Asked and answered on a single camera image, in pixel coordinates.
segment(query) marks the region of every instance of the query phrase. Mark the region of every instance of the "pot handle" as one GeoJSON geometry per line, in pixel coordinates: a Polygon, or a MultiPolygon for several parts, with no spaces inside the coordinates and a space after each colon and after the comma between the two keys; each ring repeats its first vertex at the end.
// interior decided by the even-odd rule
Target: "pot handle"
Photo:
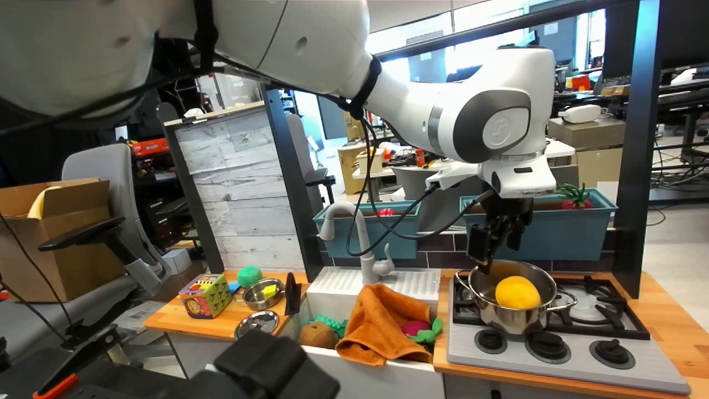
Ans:
{"type": "Polygon", "coordinates": [[[577,296],[573,294],[569,294],[569,292],[556,292],[554,294],[554,303],[548,308],[548,312],[561,312],[561,311],[568,311],[568,308],[571,308],[571,306],[577,306],[577,296]]]}

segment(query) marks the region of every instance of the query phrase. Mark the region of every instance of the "blue bin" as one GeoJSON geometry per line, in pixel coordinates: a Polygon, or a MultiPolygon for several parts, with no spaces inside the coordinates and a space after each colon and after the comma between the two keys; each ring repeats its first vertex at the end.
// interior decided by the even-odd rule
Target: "blue bin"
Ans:
{"type": "MultiPolygon", "coordinates": [[[[475,196],[458,199],[458,211],[468,208],[475,196]]],[[[541,196],[535,202],[561,202],[563,196],[541,196]]],[[[593,208],[582,211],[554,211],[541,208],[531,213],[531,223],[523,232],[519,251],[506,244],[494,252],[500,260],[528,260],[528,262],[598,262],[603,252],[603,240],[617,206],[603,198],[595,189],[590,189],[593,208]]],[[[485,226],[485,213],[468,213],[466,226],[485,226]]]]}
{"type": "MultiPolygon", "coordinates": [[[[372,213],[372,203],[361,203],[360,208],[363,211],[365,218],[365,226],[367,226],[367,236],[369,236],[369,244],[374,244],[388,226],[393,226],[398,216],[410,208],[412,202],[376,202],[376,208],[393,208],[394,218],[381,218],[376,219],[372,213]]],[[[328,208],[322,208],[313,222],[316,223],[316,228],[323,226],[328,208]]],[[[360,252],[360,240],[357,240],[357,228],[352,226],[352,238],[351,238],[351,251],[347,251],[347,232],[352,226],[352,218],[334,218],[334,240],[323,241],[328,249],[330,257],[352,257],[351,252],[360,252]]],[[[402,236],[416,236],[418,232],[418,203],[404,218],[404,222],[394,228],[402,236]]],[[[384,254],[384,246],[389,244],[389,254],[393,260],[416,260],[416,251],[418,251],[418,241],[416,240],[404,240],[394,232],[389,232],[379,246],[374,246],[374,254],[376,257],[386,257],[384,254]]]]}

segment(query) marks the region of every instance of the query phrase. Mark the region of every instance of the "sink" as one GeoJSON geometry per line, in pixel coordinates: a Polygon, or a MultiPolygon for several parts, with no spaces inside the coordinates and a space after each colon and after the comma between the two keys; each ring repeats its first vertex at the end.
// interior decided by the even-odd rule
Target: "sink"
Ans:
{"type": "MultiPolygon", "coordinates": [[[[428,303],[436,312],[440,268],[393,271],[381,283],[428,303]]],[[[361,287],[360,268],[325,265],[309,287],[311,311],[347,320],[361,287]]]]}
{"type": "MultiPolygon", "coordinates": [[[[402,294],[416,296],[436,311],[440,271],[393,271],[384,283],[402,294]]],[[[328,315],[332,320],[347,320],[354,299],[361,290],[360,268],[325,265],[309,287],[309,294],[296,316],[284,325],[282,334],[299,339],[299,330],[314,320],[328,315]]],[[[386,399],[444,399],[444,377],[433,363],[418,361],[388,361],[384,367],[367,367],[342,360],[330,347],[303,345],[309,357],[342,383],[340,399],[386,396],[386,399]]]]}

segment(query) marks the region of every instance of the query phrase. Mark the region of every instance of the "toy stove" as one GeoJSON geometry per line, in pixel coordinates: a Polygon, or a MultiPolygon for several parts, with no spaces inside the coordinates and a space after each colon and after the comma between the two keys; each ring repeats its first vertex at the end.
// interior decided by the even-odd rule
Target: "toy stove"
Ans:
{"type": "Polygon", "coordinates": [[[690,386],[607,279],[559,279],[577,306],[507,336],[453,281],[447,361],[687,394],[690,386]]]}

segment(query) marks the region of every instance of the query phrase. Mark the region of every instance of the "computer screen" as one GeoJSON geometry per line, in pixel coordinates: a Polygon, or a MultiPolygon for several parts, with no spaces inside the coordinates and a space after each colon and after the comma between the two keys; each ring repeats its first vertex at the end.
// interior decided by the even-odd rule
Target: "computer screen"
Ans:
{"type": "MultiPolygon", "coordinates": [[[[663,11],[667,16],[663,69],[709,62],[709,0],[672,0],[663,11]]],[[[639,0],[610,5],[605,17],[603,78],[631,75],[639,0]]]]}

